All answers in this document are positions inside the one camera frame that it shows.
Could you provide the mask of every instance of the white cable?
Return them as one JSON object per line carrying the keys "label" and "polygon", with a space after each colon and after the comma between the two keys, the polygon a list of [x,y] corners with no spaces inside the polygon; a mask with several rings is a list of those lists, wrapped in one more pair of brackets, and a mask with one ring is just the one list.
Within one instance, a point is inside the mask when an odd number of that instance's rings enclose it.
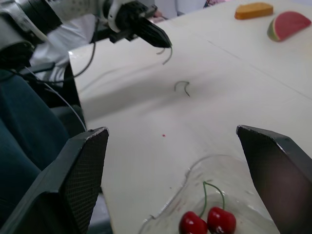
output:
{"label": "white cable", "polygon": [[[25,67],[25,68],[26,68],[35,78],[39,79],[39,78],[36,76],[35,73],[33,73],[31,70],[28,69],[28,67]],[[69,106],[69,108],[74,112],[74,114],[75,114],[75,115],[77,116],[77,118],[79,119],[79,121],[80,121],[81,125],[83,126],[85,132],[87,132],[88,130],[87,130],[86,126],[84,125],[82,119],[81,119],[80,116],[77,114],[77,112],[74,110],[74,108],[73,108],[57,91],[55,91],[50,85],[48,85],[48,84],[46,84],[46,83],[44,83],[44,85],[47,86],[49,89],[51,89],[51,91],[53,91],[53,93],[55,93],[56,95],[58,95],[59,98],[62,99],[62,100],[66,103],[66,105]]]}

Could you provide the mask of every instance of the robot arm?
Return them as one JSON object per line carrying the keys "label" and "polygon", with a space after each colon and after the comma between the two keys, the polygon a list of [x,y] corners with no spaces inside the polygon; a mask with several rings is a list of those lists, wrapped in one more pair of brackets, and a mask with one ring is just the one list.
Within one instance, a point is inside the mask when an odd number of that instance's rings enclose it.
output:
{"label": "robot arm", "polygon": [[6,69],[24,66],[49,32],[87,14],[108,22],[113,43],[141,37],[169,48],[167,34],[147,20],[156,10],[136,0],[0,0],[0,64]]}

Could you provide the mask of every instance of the cable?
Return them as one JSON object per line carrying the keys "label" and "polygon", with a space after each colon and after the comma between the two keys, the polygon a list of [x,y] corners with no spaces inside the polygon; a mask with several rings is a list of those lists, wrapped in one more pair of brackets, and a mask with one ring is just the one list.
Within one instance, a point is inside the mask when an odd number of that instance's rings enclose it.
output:
{"label": "cable", "polygon": [[29,77],[29,76],[26,76],[26,75],[22,75],[20,74],[19,72],[16,72],[16,71],[13,71],[13,70],[10,70],[10,69],[3,69],[3,70],[6,70],[6,71],[9,71],[15,75],[18,75],[20,77],[23,77],[25,80],[28,80],[28,81],[35,81],[37,83],[44,83],[44,84],[57,84],[57,83],[64,83],[64,82],[69,82],[69,81],[72,81],[74,80],[75,78],[79,77],[80,75],[82,75],[86,70],[88,70],[88,68],[90,67],[93,59],[94,59],[94,55],[95,55],[95,51],[96,51],[96,44],[97,44],[97,39],[98,39],[98,26],[99,26],[99,18],[97,19],[96,21],[96,25],[95,25],[95,34],[94,34],[94,37],[92,39],[92,43],[93,43],[93,49],[92,49],[92,54],[91,54],[91,57],[90,57],[90,60],[88,62],[88,64],[85,66],[85,68],[83,68],[80,72],[78,72],[76,75],[72,76],[72,77],[69,77],[67,79],[64,79],[64,80],[58,80],[58,81],[44,81],[44,80],[40,80],[40,79],[37,79],[37,78],[33,78],[33,77]]}
{"label": "cable", "polygon": [[[28,69],[28,67],[25,67],[25,68],[26,68],[34,77],[38,78],[38,77],[36,76],[35,73],[33,73],[30,69]],[[77,114],[77,112],[74,110],[74,108],[73,108],[57,91],[55,91],[50,85],[48,85],[48,84],[46,84],[46,83],[45,83],[44,85],[47,86],[49,89],[51,89],[51,91],[53,91],[53,93],[55,93],[56,95],[58,95],[59,98],[62,99],[62,100],[66,103],[66,105],[69,106],[69,108],[74,112],[74,114],[75,114],[75,115],[77,116],[77,118],[79,119],[81,125],[82,125],[83,128],[84,128],[84,131],[87,132],[88,130],[87,130],[85,124],[83,123],[82,119],[81,119],[80,116]]]}

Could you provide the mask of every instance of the black cable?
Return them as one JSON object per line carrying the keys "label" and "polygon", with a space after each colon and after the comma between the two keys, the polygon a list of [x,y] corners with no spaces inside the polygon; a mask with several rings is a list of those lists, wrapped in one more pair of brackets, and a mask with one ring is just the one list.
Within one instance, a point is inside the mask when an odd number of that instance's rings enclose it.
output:
{"label": "black cable", "polygon": [[83,68],[79,73],[77,73],[76,75],[72,76],[72,77],[69,77],[67,79],[64,79],[64,80],[58,80],[58,81],[44,81],[44,80],[39,80],[39,79],[36,79],[34,77],[29,77],[29,76],[26,76],[26,75],[22,75],[20,74],[19,72],[16,72],[16,71],[13,71],[13,70],[10,70],[10,69],[3,69],[5,71],[8,71],[8,72],[11,72],[15,75],[18,75],[22,78],[24,78],[25,80],[27,81],[35,81],[37,83],[45,83],[45,84],[57,84],[57,83],[64,83],[64,82],[69,82],[69,81],[72,81],[74,80],[75,78],[79,77],[80,75],[82,75],[86,70],[88,70],[88,68],[90,67],[93,59],[94,59],[94,55],[95,55],[95,51],[96,51],[96,44],[97,44],[97,38],[98,38],[98,26],[99,26],[99,18],[97,19],[96,21],[96,25],[95,25],[95,35],[92,39],[92,43],[93,43],[93,49],[92,49],[92,54],[91,54],[91,58],[88,62],[88,64],[85,66],[85,68]]}

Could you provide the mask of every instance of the cherry stem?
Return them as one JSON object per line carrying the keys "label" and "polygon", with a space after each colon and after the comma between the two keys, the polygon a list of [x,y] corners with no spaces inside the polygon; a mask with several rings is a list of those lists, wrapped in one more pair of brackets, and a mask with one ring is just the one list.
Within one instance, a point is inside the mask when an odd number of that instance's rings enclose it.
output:
{"label": "cherry stem", "polygon": [[206,191],[206,185],[209,185],[211,187],[214,187],[215,189],[217,189],[219,191],[219,193],[221,194],[222,196],[222,209],[225,209],[225,199],[224,199],[224,195],[222,193],[222,191],[215,185],[213,184],[210,184],[210,183],[207,183],[206,181],[203,181],[203,187],[204,187],[204,192],[205,192],[205,205],[204,205],[204,209],[203,211],[200,213],[199,217],[201,218],[204,213],[205,213],[205,210],[207,208],[207,191]]}

